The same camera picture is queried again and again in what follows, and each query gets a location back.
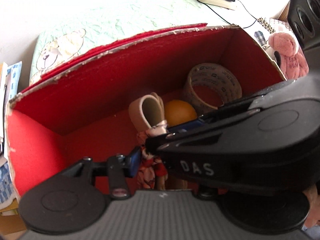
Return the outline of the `large red cardboard box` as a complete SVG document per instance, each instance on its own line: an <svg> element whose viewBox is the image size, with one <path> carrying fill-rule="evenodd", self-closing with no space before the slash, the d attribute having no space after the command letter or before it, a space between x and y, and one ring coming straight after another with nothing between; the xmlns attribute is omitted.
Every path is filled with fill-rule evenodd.
<svg viewBox="0 0 320 240"><path fill-rule="evenodd" d="M130 152L131 102L155 92L183 98L190 70L217 63L235 75L243 96L285 79L236 25L205 23L148 31L89 50L44 74L9 102L9 160L17 195L83 157L105 161Z"/></svg>

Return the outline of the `cardboard boxes on floor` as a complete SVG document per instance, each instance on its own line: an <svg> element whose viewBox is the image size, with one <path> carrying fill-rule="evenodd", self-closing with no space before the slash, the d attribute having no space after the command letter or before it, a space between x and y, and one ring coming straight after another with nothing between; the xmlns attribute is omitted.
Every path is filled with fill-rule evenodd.
<svg viewBox="0 0 320 240"><path fill-rule="evenodd" d="M26 226L18 213L17 199L13 199L6 207L1 204L1 235L6 236L25 230Z"/></svg>

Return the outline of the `printed packing tape roll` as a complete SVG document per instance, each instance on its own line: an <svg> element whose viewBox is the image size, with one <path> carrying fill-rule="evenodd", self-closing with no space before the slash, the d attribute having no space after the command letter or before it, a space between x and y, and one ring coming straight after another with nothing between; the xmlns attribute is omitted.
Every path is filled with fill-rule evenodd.
<svg viewBox="0 0 320 240"><path fill-rule="evenodd" d="M201 115L241 98L242 88L237 78L225 67L201 63L189 72L184 96Z"/></svg>

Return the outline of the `pink teddy bear plush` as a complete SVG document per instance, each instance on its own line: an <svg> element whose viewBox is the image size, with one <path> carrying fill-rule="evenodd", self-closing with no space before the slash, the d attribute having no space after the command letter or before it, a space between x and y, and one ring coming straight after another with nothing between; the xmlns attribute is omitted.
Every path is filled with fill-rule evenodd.
<svg viewBox="0 0 320 240"><path fill-rule="evenodd" d="M287 80L297 79L308 74L308 63L292 33L288 31L275 32L268 38L268 45Z"/></svg>

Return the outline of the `blue patterned table cloth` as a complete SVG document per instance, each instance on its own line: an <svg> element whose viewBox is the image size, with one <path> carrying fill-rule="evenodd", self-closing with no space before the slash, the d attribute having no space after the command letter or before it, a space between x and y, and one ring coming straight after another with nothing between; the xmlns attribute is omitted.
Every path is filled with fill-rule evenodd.
<svg viewBox="0 0 320 240"><path fill-rule="evenodd" d="M11 112L8 109L9 101L17 95L21 70L21 61L12 65L1 63L1 209L11 205L16 198L9 160L7 115Z"/></svg>

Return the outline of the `brown bottle gourd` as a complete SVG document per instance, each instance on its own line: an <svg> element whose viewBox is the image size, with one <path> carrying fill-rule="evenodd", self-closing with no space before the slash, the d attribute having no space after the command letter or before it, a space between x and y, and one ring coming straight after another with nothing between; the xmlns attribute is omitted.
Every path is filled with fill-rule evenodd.
<svg viewBox="0 0 320 240"><path fill-rule="evenodd" d="M197 119L193 106L182 100L171 100L165 103L164 114L169 127Z"/></svg>

